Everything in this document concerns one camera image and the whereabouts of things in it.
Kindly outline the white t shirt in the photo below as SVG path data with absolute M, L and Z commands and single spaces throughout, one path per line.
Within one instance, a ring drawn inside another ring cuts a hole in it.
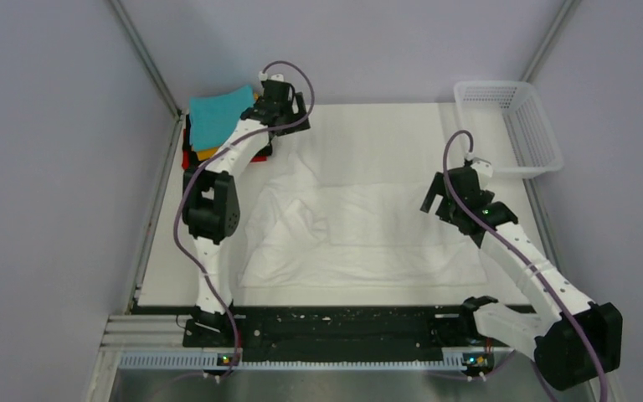
M 244 228 L 243 287 L 472 286 L 478 249 L 419 207 L 432 164 L 324 172 L 288 156 L 262 187 Z

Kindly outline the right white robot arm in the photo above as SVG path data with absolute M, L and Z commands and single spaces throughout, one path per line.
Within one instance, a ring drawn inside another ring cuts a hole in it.
M 623 317 L 611 303 L 598 304 L 568 281 L 529 239 L 518 217 L 486 189 L 491 167 L 473 162 L 437 172 L 421 211 L 435 199 L 440 221 L 456 227 L 513 281 L 534 316 L 494 296 L 473 296 L 460 307 L 457 332 L 469 345 L 496 339 L 530 358 L 542 380 L 566 390 L 591 379 L 608 393 L 607 375 L 620 366 Z

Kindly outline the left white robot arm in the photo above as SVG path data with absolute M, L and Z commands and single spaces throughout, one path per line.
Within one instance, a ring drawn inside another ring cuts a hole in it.
M 233 297 L 223 275 L 223 259 L 224 247 L 242 218 L 237 180 L 273 138 L 310 127 L 303 93 L 283 75 L 263 75 L 261 85 L 259 96 L 249 87 L 224 96 L 226 101 L 235 101 L 220 130 L 224 140 L 211 157 L 184 172 L 175 219 L 194 242 L 189 251 L 178 237 L 174 239 L 198 271 L 193 320 L 203 326 L 203 335 L 215 346 L 230 343 L 235 333 Z

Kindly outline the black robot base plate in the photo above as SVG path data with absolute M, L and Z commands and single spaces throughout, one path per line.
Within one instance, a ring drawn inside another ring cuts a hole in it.
M 472 335 L 458 306 L 236 307 L 234 323 L 186 321 L 185 348 L 237 348 L 244 363 L 440 361 L 452 348 L 494 352 Z

